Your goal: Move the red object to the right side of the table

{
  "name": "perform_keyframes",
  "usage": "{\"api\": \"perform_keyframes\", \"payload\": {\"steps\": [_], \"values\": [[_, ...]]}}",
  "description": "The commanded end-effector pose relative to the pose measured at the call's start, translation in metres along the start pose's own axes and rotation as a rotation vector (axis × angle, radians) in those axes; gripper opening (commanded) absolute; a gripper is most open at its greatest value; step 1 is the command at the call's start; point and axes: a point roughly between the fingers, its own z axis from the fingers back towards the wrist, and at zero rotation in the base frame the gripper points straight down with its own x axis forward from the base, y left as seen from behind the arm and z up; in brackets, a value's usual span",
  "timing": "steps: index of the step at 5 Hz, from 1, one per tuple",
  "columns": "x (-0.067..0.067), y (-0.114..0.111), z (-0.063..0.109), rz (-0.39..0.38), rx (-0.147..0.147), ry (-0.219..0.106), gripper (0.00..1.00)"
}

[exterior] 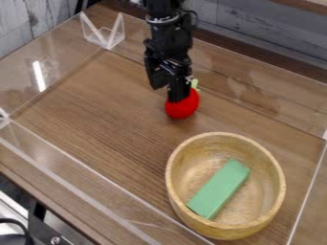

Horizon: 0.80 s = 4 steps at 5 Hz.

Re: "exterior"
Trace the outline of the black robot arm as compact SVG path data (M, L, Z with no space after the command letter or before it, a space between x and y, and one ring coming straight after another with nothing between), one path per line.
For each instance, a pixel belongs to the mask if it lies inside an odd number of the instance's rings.
M193 45L192 12L184 0L144 0L151 37L144 43L144 66L153 90L167 87L167 100L179 102L191 93Z

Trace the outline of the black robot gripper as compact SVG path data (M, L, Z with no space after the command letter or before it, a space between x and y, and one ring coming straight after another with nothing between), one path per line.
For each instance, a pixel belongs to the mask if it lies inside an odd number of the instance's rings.
M193 11L148 11L145 15L151 29L151 36L143 41L145 72L153 90L167 86L169 76L169 102L179 102L191 92L193 16Z

